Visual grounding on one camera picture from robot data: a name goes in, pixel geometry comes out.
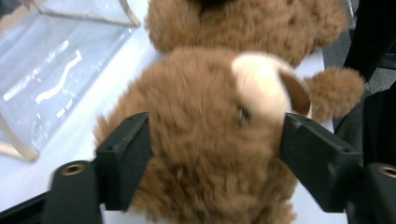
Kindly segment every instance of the teddy bear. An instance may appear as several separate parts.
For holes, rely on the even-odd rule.
[[[294,67],[331,44],[345,10],[320,0],[150,0],[146,28],[165,53],[98,119],[99,146],[148,112],[151,149],[131,208],[170,223],[291,223],[297,178],[278,157],[284,117],[347,114],[364,82]]]
[[[339,0],[150,0],[146,28],[153,46],[224,47],[273,53],[297,66],[347,28]]]
[[[322,121],[347,113],[362,92],[351,70],[300,80],[273,54],[181,48],[132,82],[94,133],[100,145],[148,112],[154,157],[131,207],[149,220],[290,223],[297,179],[278,157],[285,113]]]

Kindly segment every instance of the clear plastic bag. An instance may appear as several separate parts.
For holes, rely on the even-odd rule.
[[[0,151],[32,161],[133,26],[33,13],[0,36]]]
[[[43,14],[139,25],[127,0],[47,0],[38,10]]]

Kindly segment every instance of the teddy bear eye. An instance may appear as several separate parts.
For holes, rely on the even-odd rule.
[[[239,108],[239,118],[240,119],[250,119],[250,114],[245,108]]]

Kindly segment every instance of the white surface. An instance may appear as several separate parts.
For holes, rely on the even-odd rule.
[[[147,1],[134,1],[131,6],[143,21]],[[0,155],[0,212],[47,191],[52,172],[59,166],[75,160],[92,160],[94,157],[92,129],[96,117],[108,112],[117,102],[129,81],[140,75],[151,62],[161,59],[149,43],[144,24],[135,31],[96,80],[59,132],[41,151],[35,163],[27,163]],[[322,53],[316,52],[297,69],[301,76],[312,76],[323,70]],[[343,214],[326,214],[317,206],[304,187],[298,186],[292,198],[295,223],[347,223]],[[144,215],[104,212],[105,223],[145,223]]]

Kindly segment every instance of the brown fur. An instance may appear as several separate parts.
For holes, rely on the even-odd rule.
[[[296,178],[276,156],[282,121],[262,114],[241,119],[244,102],[231,70],[236,55],[229,49],[178,49],[144,71],[113,112],[99,119],[98,145],[124,118],[148,111],[154,158],[132,206],[149,219],[290,223],[295,218],[288,199]],[[310,88],[321,83],[317,79],[308,80]],[[314,104],[329,98],[313,94]],[[335,114],[332,109],[338,111],[337,105],[327,108],[328,114]]]
[[[197,1],[150,0],[146,26],[155,48],[260,50],[296,66],[347,28],[338,0],[235,0],[200,10]]]
[[[364,92],[363,79],[351,69],[330,67],[305,82],[312,94],[313,119],[318,122],[343,117]]]

